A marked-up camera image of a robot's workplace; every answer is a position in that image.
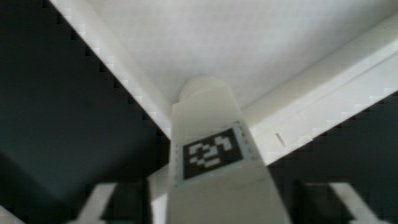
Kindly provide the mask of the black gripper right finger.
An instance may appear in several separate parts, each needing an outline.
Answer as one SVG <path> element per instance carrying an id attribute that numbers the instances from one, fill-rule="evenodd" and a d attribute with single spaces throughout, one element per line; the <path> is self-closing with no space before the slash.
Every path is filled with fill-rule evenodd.
<path id="1" fill-rule="evenodd" d="M 390 224 L 349 182 L 296 182 L 296 224 Z"/>

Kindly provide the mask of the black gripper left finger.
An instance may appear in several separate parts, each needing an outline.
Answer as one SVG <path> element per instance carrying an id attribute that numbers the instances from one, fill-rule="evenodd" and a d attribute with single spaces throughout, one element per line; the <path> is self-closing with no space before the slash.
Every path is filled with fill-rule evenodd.
<path id="1" fill-rule="evenodd" d="M 98 184 L 68 224 L 153 224 L 148 182 Z"/>

